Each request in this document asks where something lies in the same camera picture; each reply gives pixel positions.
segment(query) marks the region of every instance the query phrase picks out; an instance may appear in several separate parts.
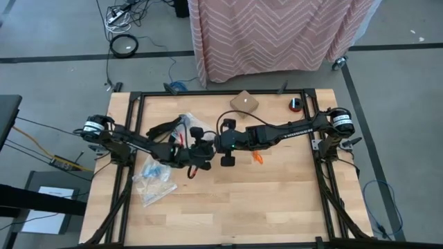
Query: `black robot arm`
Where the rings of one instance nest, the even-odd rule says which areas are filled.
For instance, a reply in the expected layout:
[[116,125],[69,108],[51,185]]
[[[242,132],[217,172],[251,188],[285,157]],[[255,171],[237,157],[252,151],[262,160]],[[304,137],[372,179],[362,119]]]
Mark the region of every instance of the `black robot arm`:
[[235,120],[225,119],[220,129],[221,133],[215,141],[215,146],[217,153],[225,154],[221,159],[221,166],[233,166],[235,164],[235,158],[231,156],[233,150],[255,151],[268,149],[283,139],[314,131],[324,131],[328,134],[327,139],[319,144],[320,157],[334,157],[340,141],[349,138],[355,132],[350,112],[342,108],[318,112],[313,118],[277,126],[262,124],[246,127],[245,132],[235,130]]
[[209,170],[211,167],[209,160],[215,154],[213,141],[202,140],[203,129],[197,127],[191,128],[191,136],[196,142],[189,148],[174,142],[154,142],[122,125],[116,125],[112,118],[100,115],[88,117],[83,129],[77,133],[85,141],[102,145],[110,151],[112,163],[118,165],[132,163],[132,150],[137,148],[173,168],[181,169],[195,165],[200,169]]

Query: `blue cable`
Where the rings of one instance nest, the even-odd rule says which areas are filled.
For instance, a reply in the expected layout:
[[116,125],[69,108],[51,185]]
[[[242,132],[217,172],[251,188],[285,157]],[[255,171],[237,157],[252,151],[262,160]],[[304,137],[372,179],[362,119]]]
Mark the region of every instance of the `blue cable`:
[[[149,37],[149,36],[147,36],[147,35],[146,35],[146,36],[142,36],[142,37],[137,37],[137,38],[148,38],[154,46],[157,46],[157,47],[159,47],[159,48],[164,48],[166,51],[169,51],[168,48],[167,48],[167,46],[156,44],[156,43],[151,39],[151,37]],[[172,60],[172,64],[171,64],[171,66],[169,67],[169,70],[168,70],[169,80],[171,81],[171,83],[169,83],[169,85],[170,85],[172,88],[174,88],[174,89],[176,89],[176,90],[178,90],[178,91],[188,91],[188,88],[187,88],[187,86],[184,84],[184,82],[191,82],[191,81],[197,79],[198,77],[194,77],[194,78],[192,78],[192,79],[190,79],[190,80],[177,80],[177,81],[174,81],[174,80],[172,79],[172,76],[171,76],[171,69],[172,69],[172,67],[177,63],[177,61],[176,61],[174,58],[172,58],[172,57],[169,57],[169,58]]]
[[[386,186],[389,188],[389,191],[392,192],[392,202],[394,203],[395,211],[397,212],[397,214],[398,214],[398,216],[399,216],[399,219],[400,219],[400,227],[399,227],[395,232],[392,231],[391,234],[386,233],[386,235],[388,235],[388,236],[395,236],[395,235],[398,234],[401,230],[403,230],[403,218],[401,217],[400,211],[399,211],[399,209],[397,208],[397,204],[395,203],[395,192],[394,192],[394,188],[393,188],[389,183],[387,183],[387,182],[385,182],[385,181],[380,181],[380,180],[372,180],[372,181],[369,181],[368,183],[365,184],[365,187],[363,187],[363,201],[365,202],[366,210],[368,211],[370,217],[375,221],[375,223],[376,223],[376,225],[377,225],[378,228],[382,227],[382,225],[380,224],[380,222],[377,221],[377,219],[375,218],[375,216],[372,214],[372,212],[371,212],[371,210],[369,209],[369,206],[368,206],[368,204],[367,204],[367,202],[366,202],[366,187],[367,187],[369,184],[371,184],[371,183],[382,183],[382,184],[386,185]],[[383,234],[382,232],[379,232],[379,231],[376,231],[376,230],[373,230],[373,231],[374,231],[375,233],[377,233],[377,234],[381,234],[381,235],[384,236],[384,234]]]

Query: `plastic bag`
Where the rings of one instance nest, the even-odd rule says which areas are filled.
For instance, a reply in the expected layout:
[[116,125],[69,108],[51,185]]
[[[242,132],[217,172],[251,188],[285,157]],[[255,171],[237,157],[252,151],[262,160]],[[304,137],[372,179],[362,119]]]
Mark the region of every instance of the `plastic bag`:
[[132,177],[143,207],[158,201],[177,188],[170,179],[171,167],[159,163],[150,155],[146,158],[141,172]]
[[[181,121],[184,122],[184,124],[186,125],[186,133],[188,135],[188,144],[191,145],[192,143],[194,143],[195,138],[191,137],[191,133],[190,130],[191,127],[201,127],[203,129],[203,132],[205,131],[212,131],[211,127],[206,124],[205,122],[201,121],[200,119],[194,117],[191,113],[185,113],[185,114],[181,114]],[[185,138],[185,126],[184,125],[179,125],[174,132],[172,132],[172,135],[175,137],[175,139],[177,141],[180,141],[181,139],[186,139]],[[213,133],[205,133],[203,138],[204,140],[207,141],[211,141],[214,140],[215,134]]]

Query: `white paper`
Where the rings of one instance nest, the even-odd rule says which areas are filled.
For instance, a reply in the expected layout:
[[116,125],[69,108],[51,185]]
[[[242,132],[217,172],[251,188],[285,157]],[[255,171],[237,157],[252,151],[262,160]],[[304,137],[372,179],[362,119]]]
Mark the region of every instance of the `white paper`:
[[[67,199],[71,199],[74,193],[74,190],[64,189],[59,187],[44,187],[41,186],[39,189],[39,193],[42,194],[50,194],[53,196],[64,197]],[[43,217],[56,214],[54,212],[44,212],[44,211],[36,211],[31,210],[28,214],[26,220],[34,219],[37,217]],[[36,233],[45,233],[45,234],[59,234],[60,228],[62,227],[63,220],[65,214],[57,214],[51,217],[36,219],[33,221],[28,221],[23,225],[21,229],[22,232],[36,232]]]

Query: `wooden table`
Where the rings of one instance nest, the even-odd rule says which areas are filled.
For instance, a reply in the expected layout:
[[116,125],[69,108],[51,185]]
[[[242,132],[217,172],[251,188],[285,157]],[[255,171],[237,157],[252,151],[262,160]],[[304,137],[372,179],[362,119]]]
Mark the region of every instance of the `wooden table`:
[[[337,106],[333,90],[316,90],[316,94],[320,110]],[[215,127],[218,116],[230,110],[229,101],[233,97],[145,98],[141,134],[186,112]],[[254,114],[277,125],[299,120],[302,113],[293,113],[287,108],[293,97],[297,95],[254,95],[260,103]],[[124,124],[128,102],[128,93],[113,93],[108,116]],[[136,111],[137,107],[132,124],[135,124]],[[241,119],[236,113],[229,113],[225,118],[235,118],[239,131],[259,124],[252,117]],[[213,168],[208,172],[200,170],[193,180],[187,179],[186,169],[173,169],[177,190],[148,207],[142,206],[133,188],[125,245],[311,242],[317,236],[328,240],[308,135],[286,139],[260,151],[263,165],[253,160],[251,152],[233,153],[236,166],[221,167],[221,156],[216,155],[212,160]],[[146,157],[146,153],[138,152],[135,174],[141,170]],[[352,161],[344,151],[339,152],[339,157]],[[99,160],[96,171],[107,162],[109,158]],[[372,235],[354,168],[337,161],[334,171],[347,213],[362,231]],[[80,242],[89,239],[106,217],[115,175],[116,167],[110,166],[94,178]],[[336,236],[339,236],[336,213],[330,207]],[[118,237],[119,223],[120,215],[116,218],[114,239]]]

